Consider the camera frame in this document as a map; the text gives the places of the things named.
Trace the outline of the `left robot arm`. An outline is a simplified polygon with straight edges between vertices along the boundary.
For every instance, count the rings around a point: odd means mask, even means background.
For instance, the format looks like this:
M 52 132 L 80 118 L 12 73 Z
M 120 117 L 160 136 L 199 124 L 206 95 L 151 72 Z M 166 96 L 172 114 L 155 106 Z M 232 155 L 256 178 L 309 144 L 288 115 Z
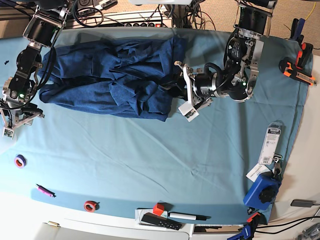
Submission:
M 223 68 L 208 62 L 203 68 L 186 73 L 179 70 L 164 85 L 174 98 L 193 100 L 201 106 L 213 98 L 230 97 L 244 102 L 253 95 L 259 75 L 258 64 L 264 43 L 270 35 L 275 0 L 240 0 L 231 33 L 225 46 Z

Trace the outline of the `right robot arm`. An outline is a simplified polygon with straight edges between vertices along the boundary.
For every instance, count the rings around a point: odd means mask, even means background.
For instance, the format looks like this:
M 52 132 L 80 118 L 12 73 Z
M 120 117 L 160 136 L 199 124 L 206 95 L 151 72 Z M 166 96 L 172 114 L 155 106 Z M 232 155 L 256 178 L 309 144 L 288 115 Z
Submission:
M 73 1 L 37 0 L 35 4 L 35 12 L 23 32 L 23 37 L 29 43 L 17 56 L 14 76 L 10 77 L 2 88 L 0 112 L 9 128 L 43 116 L 42 111 L 31 104 L 31 100 L 46 84 L 52 71 L 52 67 L 47 66 L 41 79 L 37 79 L 37 73 L 43 67 L 41 50 L 51 49 L 50 60 L 55 59 L 54 44 L 66 26 Z

